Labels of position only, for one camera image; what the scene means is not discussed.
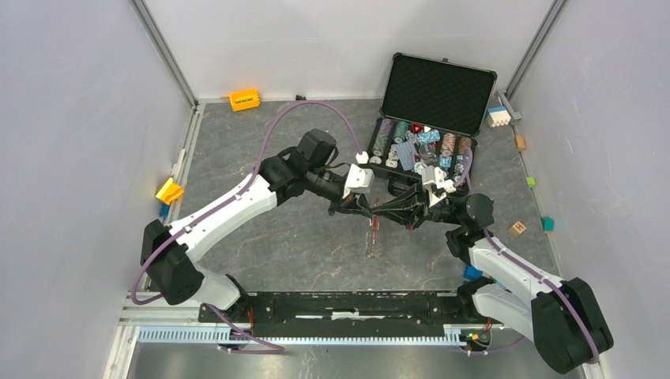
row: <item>teal block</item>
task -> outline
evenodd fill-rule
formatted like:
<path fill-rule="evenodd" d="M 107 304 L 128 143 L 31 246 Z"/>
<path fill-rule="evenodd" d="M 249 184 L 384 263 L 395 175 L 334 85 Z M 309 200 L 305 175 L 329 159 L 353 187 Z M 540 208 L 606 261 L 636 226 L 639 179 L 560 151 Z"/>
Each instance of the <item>teal block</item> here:
<path fill-rule="evenodd" d="M 542 220 L 542 228 L 544 231 L 554 231 L 554 219 L 549 216 L 542 216 L 540 220 Z"/>

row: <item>wooden cube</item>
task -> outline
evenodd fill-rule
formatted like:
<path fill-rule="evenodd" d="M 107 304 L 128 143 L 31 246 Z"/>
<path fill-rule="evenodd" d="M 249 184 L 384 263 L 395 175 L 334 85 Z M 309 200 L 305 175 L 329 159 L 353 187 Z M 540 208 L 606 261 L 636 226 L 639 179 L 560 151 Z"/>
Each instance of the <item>wooden cube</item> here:
<path fill-rule="evenodd" d="M 517 150 L 523 152 L 525 150 L 525 138 L 523 136 L 517 136 Z"/>
<path fill-rule="evenodd" d="M 525 225 L 524 225 L 523 223 L 521 223 L 521 221 L 517 221 L 517 222 L 514 223 L 514 225 L 512 225 L 512 227 L 510 228 L 510 233 L 511 233 L 514 237 L 518 237 L 518 236 L 520 236 L 521 233 L 523 233 L 524 231 L 525 231 Z"/>

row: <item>yellow block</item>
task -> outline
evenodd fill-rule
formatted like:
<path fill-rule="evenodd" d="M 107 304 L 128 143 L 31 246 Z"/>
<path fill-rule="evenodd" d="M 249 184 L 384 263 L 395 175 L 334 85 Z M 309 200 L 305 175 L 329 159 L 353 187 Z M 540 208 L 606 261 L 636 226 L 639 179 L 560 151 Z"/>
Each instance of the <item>yellow block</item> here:
<path fill-rule="evenodd" d="M 170 205 L 173 201 L 179 199 L 184 194 L 184 190 L 179 184 L 175 183 L 172 177 L 167 178 L 165 183 L 158 189 L 156 199 Z"/>
<path fill-rule="evenodd" d="M 258 96 L 258 90 L 256 88 L 233 92 L 229 97 L 232 110 L 235 112 L 244 111 L 245 109 L 261 105 L 261 98 Z"/>

